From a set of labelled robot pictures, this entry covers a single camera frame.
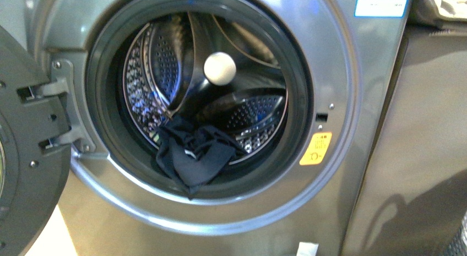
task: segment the gray washing machine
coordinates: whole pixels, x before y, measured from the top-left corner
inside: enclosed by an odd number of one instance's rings
[[[410,1],[2,0],[0,253],[68,179],[80,255],[338,255]],[[243,149],[195,190],[157,158],[177,116]]]

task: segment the yellow sticker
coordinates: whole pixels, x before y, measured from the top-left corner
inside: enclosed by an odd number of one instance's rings
[[[320,164],[326,155],[326,151],[328,151],[332,137],[333,133],[331,132],[315,133],[311,138],[308,149],[300,160],[300,165]]]

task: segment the black garment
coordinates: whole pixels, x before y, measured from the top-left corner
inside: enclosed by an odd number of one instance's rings
[[[198,129],[181,117],[158,128],[161,145],[156,157],[160,168],[189,194],[211,181],[233,157],[245,150],[213,126]]]

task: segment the washing machine door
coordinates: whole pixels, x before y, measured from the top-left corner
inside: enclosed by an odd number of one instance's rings
[[[68,177],[70,146],[51,143],[69,129],[60,96],[48,95],[54,86],[0,27],[1,255],[28,251]]]

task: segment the tag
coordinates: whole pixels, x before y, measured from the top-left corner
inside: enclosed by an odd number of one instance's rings
[[[192,151],[189,151],[189,150],[185,149],[185,154],[190,156],[191,158],[197,160],[196,155]]]
[[[328,151],[332,137],[333,133],[331,132],[315,133],[311,138],[308,149],[300,160],[300,165],[320,164]]]
[[[356,17],[401,18],[409,0],[357,0]]]
[[[318,253],[318,244],[300,242],[298,245],[297,256],[316,256],[316,253]]]

